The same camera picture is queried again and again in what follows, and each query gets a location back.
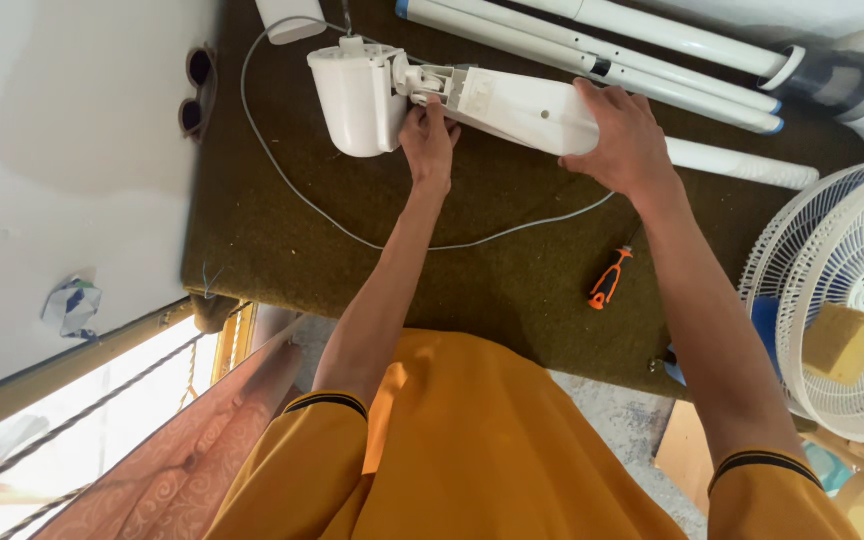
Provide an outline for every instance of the orange screwdriver handle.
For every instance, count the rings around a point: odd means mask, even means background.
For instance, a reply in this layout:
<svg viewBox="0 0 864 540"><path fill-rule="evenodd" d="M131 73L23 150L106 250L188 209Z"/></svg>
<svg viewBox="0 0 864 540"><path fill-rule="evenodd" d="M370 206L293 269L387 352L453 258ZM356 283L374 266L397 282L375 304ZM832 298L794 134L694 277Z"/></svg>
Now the orange screwdriver handle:
<svg viewBox="0 0 864 540"><path fill-rule="evenodd" d="M632 248L625 246L622 249L615 250L605 273L599 277L599 282L595 283L592 292L588 293L588 304L596 310L602 310L606 304L612 301L613 294L616 293L618 280L622 277L622 264L626 260L632 259Z"/></svg>

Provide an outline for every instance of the electric fan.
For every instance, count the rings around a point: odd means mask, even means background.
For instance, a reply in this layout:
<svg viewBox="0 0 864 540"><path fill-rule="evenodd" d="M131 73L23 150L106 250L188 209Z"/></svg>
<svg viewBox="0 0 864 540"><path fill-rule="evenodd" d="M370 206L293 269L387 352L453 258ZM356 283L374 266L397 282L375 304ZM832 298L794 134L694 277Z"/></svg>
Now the electric fan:
<svg viewBox="0 0 864 540"><path fill-rule="evenodd" d="M802 338L825 302L864 311L864 164L803 190L752 250L739 295L780 374L790 411L864 442L864 373L855 386L802 366ZM764 325L764 317L774 323Z"/></svg>

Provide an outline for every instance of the crumpled paper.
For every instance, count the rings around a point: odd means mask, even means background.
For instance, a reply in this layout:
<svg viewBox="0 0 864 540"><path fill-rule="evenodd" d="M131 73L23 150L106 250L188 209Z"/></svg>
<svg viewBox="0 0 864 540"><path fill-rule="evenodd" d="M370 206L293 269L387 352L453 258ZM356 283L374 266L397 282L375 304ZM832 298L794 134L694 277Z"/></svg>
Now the crumpled paper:
<svg viewBox="0 0 864 540"><path fill-rule="evenodd" d="M57 329L63 338L95 339L95 330L87 325L99 313L100 302L102 289L73 276L49 296L42 322Z"/></svg>

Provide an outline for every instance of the mustard yellow shirt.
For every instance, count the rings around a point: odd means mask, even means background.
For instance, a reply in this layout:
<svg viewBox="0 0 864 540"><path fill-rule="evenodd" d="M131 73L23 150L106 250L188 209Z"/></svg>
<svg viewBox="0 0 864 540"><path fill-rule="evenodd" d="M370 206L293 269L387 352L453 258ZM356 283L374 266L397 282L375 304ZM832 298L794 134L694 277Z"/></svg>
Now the mustard yellow shirt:
<svg viewBox="0 0 864 540"><path fill-rule="evenodd" d="M708 537L858 538L790 455L720 464ZM684 539L545 369L462 333L404 330L371 411L296 399L239 472L208 540Z"/></svg>

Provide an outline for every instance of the olive green carpet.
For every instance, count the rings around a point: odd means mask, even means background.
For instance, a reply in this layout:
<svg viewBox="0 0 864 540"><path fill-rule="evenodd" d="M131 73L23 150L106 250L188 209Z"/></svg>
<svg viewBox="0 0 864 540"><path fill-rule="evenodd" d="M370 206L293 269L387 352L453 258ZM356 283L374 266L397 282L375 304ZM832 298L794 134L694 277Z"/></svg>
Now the olive green carpet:
<svg viewBox="0 0 864 540"><path fill-rule="evenodd" d="M323 0L328 20L343 21L338 0ZM394 2L352 0L357 32L402 47L435 64L477 64L571 81L563 71L399 19ZM186 289L339 317L376 265L379 252L345 236L302 202L263 153L243 113L239 77L262 31L256 3L228 0L218 43L218 103L201 148L182 264ZM689 68L750 84L741 74L636 44ZM343 226L383 244L411 186L402 152L354 158L332 145L322 116L310 52L336 45L333 30L285 46L267 41L248 72L252 113L272 152L297 187ZM653 104L667 135L808 166L829 174L864 162L864 144L849 129L787 105L786 128L761 136ZM689 169L684 179L699 225L728 276L738 280L769 219L794 192ZM452 192L433 245L480 240L522 223L581 209L607 190L592 178L560 170L552 155L466 129L455 151ZM612 303L591 309L587 295L610 251L625 243L639 218L615 196L575 219L528 228L483 246L428 255L407 325L487 338L548 368L656 394L685 392L647 363L669 344L655 270L644 234Z"/></svg>

